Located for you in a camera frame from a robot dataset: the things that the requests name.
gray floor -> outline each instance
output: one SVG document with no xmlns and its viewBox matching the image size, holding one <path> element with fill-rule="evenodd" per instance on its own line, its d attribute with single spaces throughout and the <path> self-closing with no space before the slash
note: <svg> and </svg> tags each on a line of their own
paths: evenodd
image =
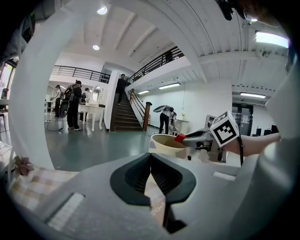
<svg viewBox="0 0 300 240">
<path fill-rule="evenodd" d="M 1 131 L 4 131 L 2 124 L 0 122 Z M 94 165 L 147 152 L 150 142 L 148 135 L 158 131 L 148 127 L 147 133 L 108 133 L 103 122 L 103 130 L 99 129 L 99 122 L 96 122 L 95 131 L 92 132 L 91 121 L 86 125 L 81 122 L 79 125 L 82 131 L 79 132 L 68 130 L 66 121 L 50 122 L 45 124 L 45 128 L 48 125 L 49 130 L 57 130 L 63 124 L 63 130 L 45 130 L 45 135 L 54 168 L 64 171 L 81 171 Z M 1 133 L 0 140 L 11 145 L 9 131 Z"/>
</svg>

black cable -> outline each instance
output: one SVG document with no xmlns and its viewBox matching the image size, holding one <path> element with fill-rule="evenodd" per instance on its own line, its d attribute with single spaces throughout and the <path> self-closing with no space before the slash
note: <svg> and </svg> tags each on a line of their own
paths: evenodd
<svg viewBox="0 0 300 240">
<path fill-rule="evenodd" d="M 47 127 L 46 127 L 46 130 L 47 131 L 50 131 L 50 132 L 58 132 L 58 131 L 61 131 L 63 128 L 64 128 L 64 120 L 50 120 L 50 121 L 47 121 L 47 122 L 45 122 L 45 124 L 46 123 L 49 123 L 49 122 L 62 122 L 62 128 L 60 128 L 60 129 L 58 129 L 58 130 L 49 130 L 48 129 L 48 125 L 47 125 Z"/>
<path fill-rule="evenodd" d="M 244 162 L 244 146 L 243 146 L 243 141 L 241 136 L 238 136 L 238 142 L 240 145 L 240 166 L 242 167 L 243 162 Z"/>
</svg>

checkered tablecloth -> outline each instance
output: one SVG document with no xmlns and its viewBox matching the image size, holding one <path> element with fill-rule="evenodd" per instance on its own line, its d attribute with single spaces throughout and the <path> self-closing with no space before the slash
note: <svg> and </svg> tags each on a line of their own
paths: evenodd
<svg viewBox="0 0 300 240">
<path fill-rule="evenodd" d="M 34 210 L 52 191 L 74 177 L 78 172 L 50 170 L 34 166 L 30 183 L 22 183 L 21 178 L 13 180 L 9 188 L 10 196 L 22 206 Z"/>
<path fill-rule="evenodd" d="M 10 196 L 17 203 L 30 210 L 34 210 L 47 195 L 78 174 L 78 172 L 49 170 L 32 166 L 34 171 L 30 183 L 24 184 L 21 178 L 17 178 L 13 180 L 9 188 Z M 162 225 L 165 212 L 165 196 L 152 178 L 149 178 L 146 183 L 145 195 L 151 201 L 151 215 Z"/>
</svg>

flower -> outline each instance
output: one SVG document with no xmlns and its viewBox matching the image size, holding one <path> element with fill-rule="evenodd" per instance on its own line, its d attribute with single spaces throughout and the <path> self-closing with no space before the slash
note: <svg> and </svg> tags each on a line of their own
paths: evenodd
<svg viewBox="0 0 300 240">
<path fill-rule="evenodd" d="M 15 178 L 17 179 L 19 175 L 28 176 L 29 172 L 34 170 L 34 168 L 28 164 L 31 164 L 28 157 L 19 157 L 16 156 L 15 160 Z"/>
</svg>

white device housing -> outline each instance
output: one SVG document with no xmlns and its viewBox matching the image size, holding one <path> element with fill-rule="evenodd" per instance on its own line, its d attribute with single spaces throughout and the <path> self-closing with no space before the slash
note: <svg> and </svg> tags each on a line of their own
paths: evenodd
<svg viewBox="0 0 300 240">
<path fill-rule="evenodd" d="M 240 135 L 238 125 L 230 111 L 214 119 L 210 132 L 216 139 L 219 147 L 230 143 Z"/>
</svg>

